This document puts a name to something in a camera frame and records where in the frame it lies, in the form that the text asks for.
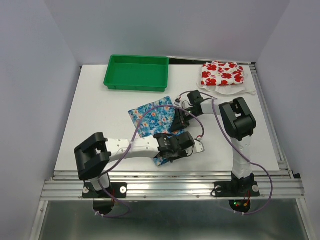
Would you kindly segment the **blue floral skirt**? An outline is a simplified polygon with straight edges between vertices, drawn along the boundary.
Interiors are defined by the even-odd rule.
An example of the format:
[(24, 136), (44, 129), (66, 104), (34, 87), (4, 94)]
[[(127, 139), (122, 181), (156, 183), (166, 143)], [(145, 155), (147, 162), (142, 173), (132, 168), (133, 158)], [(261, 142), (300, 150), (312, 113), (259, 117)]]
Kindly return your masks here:
[[(173, 105), (172, 100), (169, 96), (161, 98), (155, 102), (147, 103), (145, 105), (139, 106), (135, 109), (128, 111), (128, 114), (134, 124), (137, 127), (139, 120), (143, 115), (150, 109), (161, 106), (161, 105)], [(142, 120), (139, 126), (137, 134), (140, 138), (153, 136), (154, 134), (171, 134), (179, 135), (185, 130), (179, 130), (170, 132), (170, 127), (173, 123), (175, 117), (175, 108), (171, 107), (160, 107), (154, 109), (148, 113)]]

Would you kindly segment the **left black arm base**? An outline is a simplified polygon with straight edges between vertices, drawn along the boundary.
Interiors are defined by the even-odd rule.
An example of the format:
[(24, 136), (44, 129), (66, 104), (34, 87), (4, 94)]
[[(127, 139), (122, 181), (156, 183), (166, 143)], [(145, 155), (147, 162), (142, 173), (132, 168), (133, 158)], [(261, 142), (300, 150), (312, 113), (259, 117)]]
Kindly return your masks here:
[[(118, 198), (125, 199), (127, 197), (127, 183), (126, 182), (112, 182), (111, 187), (107, 189), (109, 194)], [(85, 182), (82, 189), (83, 199), (110, 199), (103, 190), (96, 191), (90, 182)]]

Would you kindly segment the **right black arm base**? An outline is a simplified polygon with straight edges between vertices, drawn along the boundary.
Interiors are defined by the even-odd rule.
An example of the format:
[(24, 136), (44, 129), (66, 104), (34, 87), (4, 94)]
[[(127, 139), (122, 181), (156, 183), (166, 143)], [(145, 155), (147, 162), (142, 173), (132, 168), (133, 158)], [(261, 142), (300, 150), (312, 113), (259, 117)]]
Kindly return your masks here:
[(259, 197), (260, 190), (256, 181), (241, 183), (236, 180), (214, 182), (211, 194), (217, 198), (244, 198), (245, 196)]

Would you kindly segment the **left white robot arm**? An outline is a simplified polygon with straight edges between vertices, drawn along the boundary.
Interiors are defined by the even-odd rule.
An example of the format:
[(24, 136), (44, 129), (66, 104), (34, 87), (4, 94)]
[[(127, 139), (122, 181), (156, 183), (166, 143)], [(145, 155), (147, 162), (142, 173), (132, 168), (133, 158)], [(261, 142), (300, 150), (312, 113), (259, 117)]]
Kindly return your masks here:
[(189, 132), (180, 135), (157, 133), (135, 140), (105, 138), (97, 132), (74, 149), (78, 178), (89, 181), (100, 197), (111, 193), (110, 178), (102, 176), (107, 164), (121, 159), (162, 158), (173, 162), (195, 149)]

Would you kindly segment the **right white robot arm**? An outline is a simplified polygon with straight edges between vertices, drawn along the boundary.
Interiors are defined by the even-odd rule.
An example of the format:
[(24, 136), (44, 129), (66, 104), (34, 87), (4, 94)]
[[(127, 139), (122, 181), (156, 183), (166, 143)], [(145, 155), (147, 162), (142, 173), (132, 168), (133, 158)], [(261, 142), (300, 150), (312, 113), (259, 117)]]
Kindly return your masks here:
[(213, 114), (221, 116), (222, 123), (217, 122), (222, 134), (232, 147), (233, 166), (230, 181), (216, 181), (213, 193), (216, 197), (242, 197), (246, 194), (259, 196), (258, 184), (255, 181), (250, 154), (251, 137), (257, 126), (250, 108), (243, 97), (230, 102), (219, 102), (215, 97), (204, 99), (204, 93), (198, 90), (186, 91), (190, 107), (186, 110), (176, 109), (171, 132), (187, 128), (192, 116)]

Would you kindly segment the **red poppy white skirt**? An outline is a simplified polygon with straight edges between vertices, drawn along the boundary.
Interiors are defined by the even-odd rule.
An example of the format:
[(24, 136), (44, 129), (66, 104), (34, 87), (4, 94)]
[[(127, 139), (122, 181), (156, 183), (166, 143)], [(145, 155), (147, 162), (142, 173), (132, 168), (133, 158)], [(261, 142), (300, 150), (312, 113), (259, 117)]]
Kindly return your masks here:
[(244, 69), (237, 62), (212, 61), (202, 64), (201, 86), (236, 86), (242, 85), (244, 80)]

